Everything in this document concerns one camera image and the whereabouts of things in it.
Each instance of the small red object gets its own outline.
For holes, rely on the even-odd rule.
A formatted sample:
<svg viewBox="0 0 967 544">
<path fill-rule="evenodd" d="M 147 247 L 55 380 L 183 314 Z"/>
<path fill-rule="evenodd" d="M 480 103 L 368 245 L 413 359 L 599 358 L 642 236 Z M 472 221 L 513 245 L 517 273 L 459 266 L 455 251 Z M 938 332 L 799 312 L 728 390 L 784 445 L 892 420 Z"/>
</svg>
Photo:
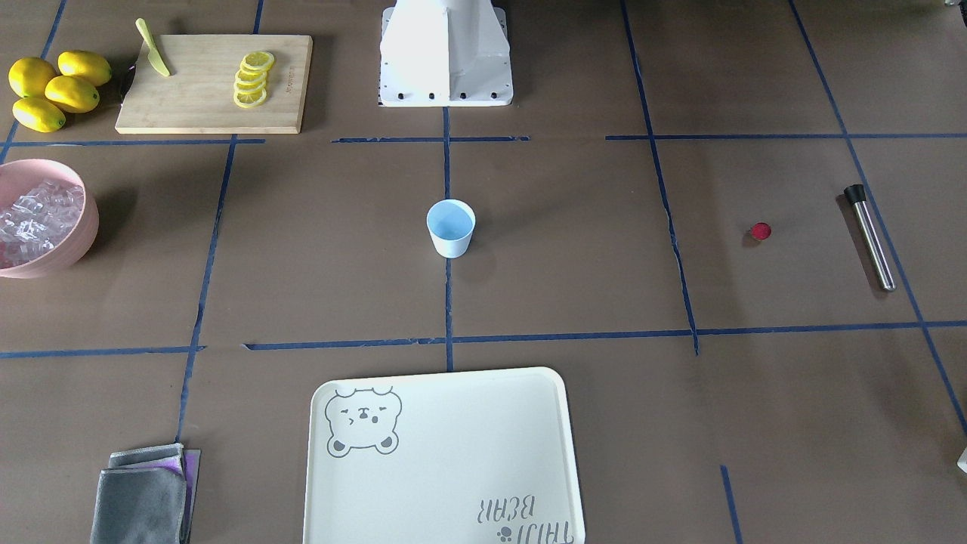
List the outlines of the small red object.
<svg viewBox="0 0 967 544">
<path fill-rule="evenodd" d="M 766 223 L 756 223 L 752 226 L 752 229 L 748 232 L 758 241 L 765 240 L 773 233 L 773 228 L 769 227 Z"/>
</svg>

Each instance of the stainless steel rod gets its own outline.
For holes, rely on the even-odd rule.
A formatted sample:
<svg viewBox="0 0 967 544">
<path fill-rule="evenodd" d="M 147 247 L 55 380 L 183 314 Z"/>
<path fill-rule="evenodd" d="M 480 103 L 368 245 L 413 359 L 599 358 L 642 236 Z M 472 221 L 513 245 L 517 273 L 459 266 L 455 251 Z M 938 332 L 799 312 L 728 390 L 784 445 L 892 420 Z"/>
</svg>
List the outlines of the stainless steel rod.
<svg viewBox="0 0 967 544">
<path fill-rule="evenodd" d="M 866 191 L 862 185 L 852 185 L 844 191 L 846 198 L 853 206 L 853 213 L 860 223 L 860 231 L 869 250 L 869 258 L 873 261 L 873 269 L 876 270 L 876 277 L 880 281 L 883 290 L 896 290 L 894 275 L 890 272 L 890 264 L 883 253 L 880 245 L 880 238 L 876 235 L 876 228 L 873 219 L 869 216 L 869 209 L 866 207 Z"/>
</svg>

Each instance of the bear drawing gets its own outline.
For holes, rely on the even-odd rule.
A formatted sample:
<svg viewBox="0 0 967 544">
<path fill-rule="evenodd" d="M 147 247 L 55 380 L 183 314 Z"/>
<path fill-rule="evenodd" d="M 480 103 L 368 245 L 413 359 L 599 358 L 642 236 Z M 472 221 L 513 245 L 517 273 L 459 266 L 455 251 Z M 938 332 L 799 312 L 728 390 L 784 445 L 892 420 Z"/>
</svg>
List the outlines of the bear drawing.
<svg viewBox="0 0 967 544">
<path fill-rule="evenodd" d="M 375 389 L 354 389 L 349 394 L 338 390 L 326 405 L 326 419 L 333 436 L 329 454 L 345 457 L 353 448 L 376 448 L 388 455 L 396 450 L 396 418 L 402 401 L 392 389 L 378 393 Z"/>
</svg>

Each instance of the black cap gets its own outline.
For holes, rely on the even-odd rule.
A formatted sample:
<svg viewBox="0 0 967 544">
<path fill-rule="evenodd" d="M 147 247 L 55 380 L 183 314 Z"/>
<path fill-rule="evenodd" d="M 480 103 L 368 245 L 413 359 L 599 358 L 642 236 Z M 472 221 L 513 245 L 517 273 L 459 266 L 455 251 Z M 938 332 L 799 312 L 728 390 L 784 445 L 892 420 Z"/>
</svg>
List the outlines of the black cap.
<svg viewBox="0 0 967 544">
<path fill-rule="evenodd" d="M 863 188 L 863 185 L 850 185 L 843 191 L 843 194 L 846 195 L 846 199 L 849 200 L 851 206 L 866 200 L 866 189 Z"/>
</svg>

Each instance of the bowl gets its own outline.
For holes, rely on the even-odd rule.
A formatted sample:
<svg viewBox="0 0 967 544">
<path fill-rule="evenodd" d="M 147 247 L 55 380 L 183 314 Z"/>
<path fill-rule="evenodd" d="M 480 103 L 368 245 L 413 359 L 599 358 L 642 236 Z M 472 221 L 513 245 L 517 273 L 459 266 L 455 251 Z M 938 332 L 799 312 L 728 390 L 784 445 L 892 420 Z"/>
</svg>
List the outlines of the bowl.
<svg viewBox="0 0 967 544">
<path fill-rule="evenodd" d="M 98 205 L 77 172 L 67 165 L 47 159 L 24 159 L 0 165 L 0 209 L 9 209 L 16 200 L 38 187 L 45 179 L 74 184 L 84 192 L 80 219 L 67 236 L 40 257 L 17 266 L 0 268 L 0 277 L 40 278 L 77 262 L 91 249 L 98 233 Z"/>
</svg>

